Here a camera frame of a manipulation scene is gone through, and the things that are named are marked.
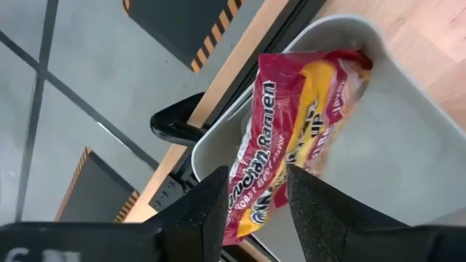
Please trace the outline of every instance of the red plastic wrapper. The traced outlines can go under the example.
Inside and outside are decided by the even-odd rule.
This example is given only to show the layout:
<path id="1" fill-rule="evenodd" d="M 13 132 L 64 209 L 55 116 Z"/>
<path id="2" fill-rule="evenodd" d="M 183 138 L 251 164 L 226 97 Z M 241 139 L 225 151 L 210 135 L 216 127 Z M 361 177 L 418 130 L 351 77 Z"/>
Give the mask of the red plastic wrapper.
<path id="1" fill-rule="evenodd" d="M 230 170 L 224 245 L 238 244 L 288 203 L 287 164 L 322 172 L 328 141 L 365 90 L 372 66 L 352 49 L 263 54 L 258 64 L 252 117 Z"/>

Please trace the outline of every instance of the hazard stripe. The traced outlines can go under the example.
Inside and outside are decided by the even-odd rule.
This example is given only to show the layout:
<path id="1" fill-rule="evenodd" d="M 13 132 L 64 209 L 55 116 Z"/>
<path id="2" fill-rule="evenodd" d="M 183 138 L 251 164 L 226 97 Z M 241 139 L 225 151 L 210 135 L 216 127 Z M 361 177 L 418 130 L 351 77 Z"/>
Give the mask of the hazard stripe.
<path id="1" fill-rule="evenodd" d="M 131 208 L 133 208 L 136 201 L 138 201 L 138 198 L 139 198 L 139 193 L 137 191 L 134 191 L 133 193 L 131 193 L 131 195 L 128 197 L 128 200 L 123 204 L 118 214 L 116 214 L 114 222 L 117 222 L 117 223 L 123 222 L 126 216 L 128 215 L 128 213 L 131 211 Z"/>
<path id="2" fill-rule="evenodd" d="M 60 217 L 63 214 L 63 211 L 65 210 L 66 205 L 68 204 L 68 200 L 70 199 L 71 192 L 73 192 L 74 186 L 76 185 L 76 182 L 78 181 L 78 178 L 81 175 L 82 166 L 84 166 L 84 163 L 86 162 L 87 157 L 89 156 L 90 152 L 92 152 L 92 149 L 90 147 L 84 148 L 84 152 L 82 152 L 81 157 L 79 158 L 78 166 L 74 170 L 73 177 L 71 178 L 71 182 L 68 186 L 68 189 L 66 190 L 66 193 L 65 193 L 65 196 L 63 197 L 61 205 L 58 208 L 57 214 L 55 215 L 55 221 L 60 220 Z"/>
<path id="3" fill-rule="evenodd" d="M 196 56 L 191 61 L 191 70 L 197 73 L 206 64 L 208 58 L 215 51 L 216 45 L 220 42 L 223 34 L 230 26 L 233 18 L 237 15 L 243 2 L 242 0 L 228 0 L 226 8 L 218 15 L 218 19 L 212 25 L 209 35 L 205 37 L 203 45 L 199 48 Z"/>

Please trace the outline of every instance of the gray concrete floor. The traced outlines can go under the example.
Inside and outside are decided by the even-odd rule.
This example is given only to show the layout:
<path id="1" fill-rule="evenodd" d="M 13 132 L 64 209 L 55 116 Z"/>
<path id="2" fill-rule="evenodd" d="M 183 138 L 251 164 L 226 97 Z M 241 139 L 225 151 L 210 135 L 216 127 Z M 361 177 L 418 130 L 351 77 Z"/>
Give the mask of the gray concrete floor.
<path id="1" fill-rule="evenodd" d="M 47 0 L 3 0 L 0 31 L 38 59 Z M 262 1 L 248 1 L 196 74 L 134 23 L 116 0 L 60 1 L 49 71 L 161 161 L 169 146 L 149 129 L 158 110 L 204 91 Z M 13 221 L 36 74 L 0 43 L 0 224 Z M 50 83 L 44 87 L 23 220 L 55 217 L 89 146 L 137 190 L 153 171 Z"/>

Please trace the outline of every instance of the white plastic bin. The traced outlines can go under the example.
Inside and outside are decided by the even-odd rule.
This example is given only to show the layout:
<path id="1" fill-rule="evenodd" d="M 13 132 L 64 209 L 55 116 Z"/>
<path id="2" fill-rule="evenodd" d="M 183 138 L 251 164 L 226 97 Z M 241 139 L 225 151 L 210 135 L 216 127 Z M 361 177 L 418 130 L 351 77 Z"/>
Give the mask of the white plastic bin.
<path id="1" fill-rule="evenodd" d="M 351 15 L 307 26 L 284 52 L 362 44 L 374 61 L 371 82 L 356 113 L 331 147 L 322 179 L 408 225 L 466 223 L 466 137 L 387 53 L 379 32 Z M 194 147 L 202 180 L 231 166 L 250 111 L 252 86 Z M 288 206 L 254 234 L 280 261 L 304 261 Z"/>

